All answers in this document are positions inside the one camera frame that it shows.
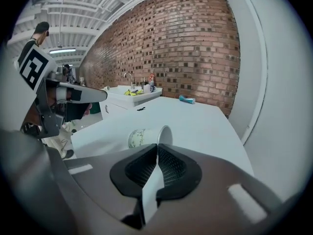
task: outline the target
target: blue tube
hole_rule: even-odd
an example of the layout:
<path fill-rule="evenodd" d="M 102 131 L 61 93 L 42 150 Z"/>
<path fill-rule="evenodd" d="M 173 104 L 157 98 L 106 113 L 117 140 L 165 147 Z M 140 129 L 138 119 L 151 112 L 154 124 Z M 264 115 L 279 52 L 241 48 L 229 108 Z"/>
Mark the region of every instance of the blue tube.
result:
<path fill-rule="evenodd" d="M 185 98 L 182 95 L 179 96 L 179 100 L 183 101 L 183 102 L 186 102 L 186 103 L 190 103 L 190 104 L 194 104 L 195 103 L 195 99 L 194 98 Z"/>

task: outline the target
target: fluorescent light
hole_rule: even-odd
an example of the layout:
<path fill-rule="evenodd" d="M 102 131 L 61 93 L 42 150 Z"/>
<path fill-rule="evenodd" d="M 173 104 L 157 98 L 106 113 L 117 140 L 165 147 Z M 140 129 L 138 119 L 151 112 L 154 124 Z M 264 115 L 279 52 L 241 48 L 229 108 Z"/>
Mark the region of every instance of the fluorescent light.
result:
<path fill-rule="evenodd" d="M 62 53 L 62 52 L 74 52 L 76 49 L 57 49 L 57 50 L 51 50 L 50 54 L 56 54 L 56 53 Z"/>

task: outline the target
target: brick wall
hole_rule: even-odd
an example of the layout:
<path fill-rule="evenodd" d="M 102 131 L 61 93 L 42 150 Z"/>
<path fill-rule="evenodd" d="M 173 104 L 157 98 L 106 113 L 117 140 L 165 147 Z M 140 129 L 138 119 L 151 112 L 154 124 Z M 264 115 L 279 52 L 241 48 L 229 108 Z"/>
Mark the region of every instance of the brick wall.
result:
<path fill-rule="evenodd" d="M 180 94 L 229 115 L 239 79 L 239 37 L 226 0 L 146 0 L 108 28 L 81 65 L 89 87 L 130 85 L 156 74 L 163 96 Z"/>

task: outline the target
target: metal faucet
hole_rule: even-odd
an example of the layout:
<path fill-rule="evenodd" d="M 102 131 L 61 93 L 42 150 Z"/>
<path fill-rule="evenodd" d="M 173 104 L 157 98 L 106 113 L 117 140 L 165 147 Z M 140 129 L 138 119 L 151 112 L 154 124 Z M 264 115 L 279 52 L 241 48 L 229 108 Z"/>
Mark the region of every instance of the metal faucet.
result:
<path fill-rule="evenodd" d="M 129 75 L 131 76 L 131 89 L 133 90 L 133 89 L 135 89 L 135 85 L 136 85 L 136 84 L 133 84 L 133 75 L 130 74 L 129 72 L 126 72 L 126 73 L 123 75 L 123 77 L 126 77 L 127 74 L 129 74 Z"/>

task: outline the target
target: white table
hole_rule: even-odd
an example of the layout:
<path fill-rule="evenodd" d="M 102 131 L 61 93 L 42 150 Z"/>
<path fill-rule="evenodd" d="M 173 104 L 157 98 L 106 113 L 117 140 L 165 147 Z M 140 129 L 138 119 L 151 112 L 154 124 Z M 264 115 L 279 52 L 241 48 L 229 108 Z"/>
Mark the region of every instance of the white table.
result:
<path fill-rule="evenodd" d="M 95 123 L 72 138 L 78 158 L 128 149 L 129 134 L 140 128 L 169 125 L 173 145 L 232 162 L 250 175 L 250 160 L 235 130 L 216 106 L 188 104 L 159 97 L 125 111 L 123 116 Z"/>

